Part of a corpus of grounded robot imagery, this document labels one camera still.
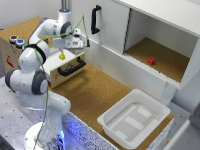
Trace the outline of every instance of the robotic arm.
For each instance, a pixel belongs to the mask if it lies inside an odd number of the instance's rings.
[[[46,42],[41,41],[36,44],[43,35],[55,36],[53,40],[54,48],[80,49],[84,47],[83,41],[80,39],[81,31],[75,29],[70,35],[64,35],[71,32],[73,27],[72,13],[68,9],[60,9],[58,11],[58,20],[43,19],[39,26],[29,39],[28,47],[23,51],[19,58],[20,70],[11,70],[6,74],[5,82],[7,86],[14,92],[19,93],[20,103],[29,109],[44,109],[47,96],[47,115],[43,124],[36,148],[34,144],[38,135],[38,130],[34,131],[32,127],[25,136],[25,150],[57,150],[65,149],[63,146],[64,140],[60,145],[55,141],[63,132],[62,115],[69,112],[71,103],[68,99],[47,92],[48,82],[46,75],[40,70],[41,63],[44,64],[50,55],[50,49]]]

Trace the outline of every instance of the cabinet door handle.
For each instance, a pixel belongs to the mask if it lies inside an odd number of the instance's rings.
[[[91,25],[92,34],[100,32],[100,30],[96,28],[96,12],[99,10],[101,10],[101,7],[98,5],[96,5],[96,8],[92,10],[92,25]]]
[[[70,74],[76,72],[77,70],[83,68],[86,65],[86,63],[80,57],[77,58],[77,61],[79,62],[79,64],[77,66],[75,66],[71,69],[66,69],[65,71],[63,71],[60,67],[60,68],[58,68],[58,73],[61,76],[66,77],[66,76],[69,76]]]

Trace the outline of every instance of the plastic tub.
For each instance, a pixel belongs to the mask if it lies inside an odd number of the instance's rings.
[[[136,149],[169,113],[169,108],[135,89],[97,120],[123,148]]]

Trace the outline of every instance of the small red toy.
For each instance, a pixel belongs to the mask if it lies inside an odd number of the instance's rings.
[[[153,65],[154,62],[155,62],[155,59],[153,57],[151,57],[151,58],[148,59],[148,64],[149,65]]]

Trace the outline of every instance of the cable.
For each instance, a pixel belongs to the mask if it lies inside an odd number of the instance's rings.
[[[76,29],[76,28],[81,24],[82,21],[83,21],[83,24],[84,24],[84,28],[85,28],[85,33],[86,33],[87,40],[89,41],[89,38],[88,38],[88,35],[87,35],[87,30],[86,30],[86,27],[85,27],[84,11],[83,11],[83,15],[82,15],[82,17],[81,17],[81,20],[80,20],[79,23],[76,25],[76,27],[73,28],[71,31],[69,31],[68,33],[61,34],[61,35],[48,36],[48,37],[42,38],[42,39],[40,39],[36,44],[38,44],[38,43],[40,43],[41,41],[43,41],[43,40],[45,40],[45,39],[48,39],[48,38],[55,38],[55,37],[61,37],[61,36],[63,36],[63,35],[69,35],[70,33],[72,33],[72,32],[74,31],[74,29]],[[44,67],[43,67],[43,63],[42,63],[42,61],[40,60],[40,57],[39,57],[39,55],[38,55],[38,52],[37,52],[36,49],[34,49],[34,50],[35,50],[37,59],[38,59],[38,61],[40,62],[40,65],[42,66],[43,73],[46,74],[45,69],[44,69]],[[35,150],[35,148],[36,148],[36,145],[37,145],[37,142],[38,142],[40,133],[41,133],[41,131],[42,131],[42,127],[43,127],[44,122],[45,122],[45,120],[46,120],[46,116],[47,116],[47,106],[48,106],[48,100],[49,100],[49,94],[48,94],[49,92],[48,92],[48,91],[49,91],[49,90],[48,90],[48,88],[47,88],[47,92],[46,92],[46,93],[47,93],[47,98],[46,98],[46,110],[45,110],[45,115],[44,115],[44,119],[43,119],[43,122],[42,122],[42,126],[41,126],[40,131],[39,131],[39,133],[38,133],[38,135],[37,135],[37,139],[36,139],[36,141],[35,141],[35,145],[34,145],[33,150]]]

